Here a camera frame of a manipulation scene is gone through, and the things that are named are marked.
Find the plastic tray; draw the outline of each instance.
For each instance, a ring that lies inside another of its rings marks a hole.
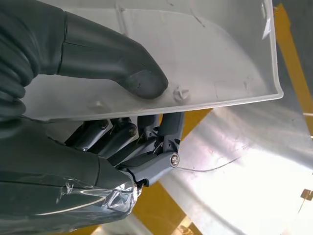
[[[127,35],[169,80],[143,100],[109,80],[40,75],[26,116],[87,120],[197,110],[281,98],[271,0],[43,0]]]

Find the plastic wrap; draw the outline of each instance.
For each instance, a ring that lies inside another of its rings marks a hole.
[[[120,220],[130,214],[140,194],[131,180],[107,189],[48,175],[1,177],[0,234],[5,235],[64,233]]]

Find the metal sheet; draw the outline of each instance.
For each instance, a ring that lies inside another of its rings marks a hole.
[[[161,183],[204,234],[283,232],[312,186],[313,142],[286,68],[279,74],[283,99],[211,111]]]

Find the metal screw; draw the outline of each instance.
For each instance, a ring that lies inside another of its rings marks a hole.
[[[176,167],[176,166],[178,166],[179,163],[180,163],[180,156],[178,154],[173,153],[170,157],[170,165],[172,167]]]
[[[132,127],[129,130],[129,133],[130,134],[130,136],[135,136],[137,133],[137,130],[135,127]]]
[[[105,130],[109,126],[109,121],[108,120],[103,120],[100,122],[100,129],[101,130]]]

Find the robotic hand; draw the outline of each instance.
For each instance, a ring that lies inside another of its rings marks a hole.
[[[143,46],[35,0],[0,0],[0,233],[66,232],[122,219],[177,166],[183,114],[87,121],[65,143],[23,117],[38,74],[111,79],[145,99],[167,88]],[[137,133],[137,140],[130,142]]]

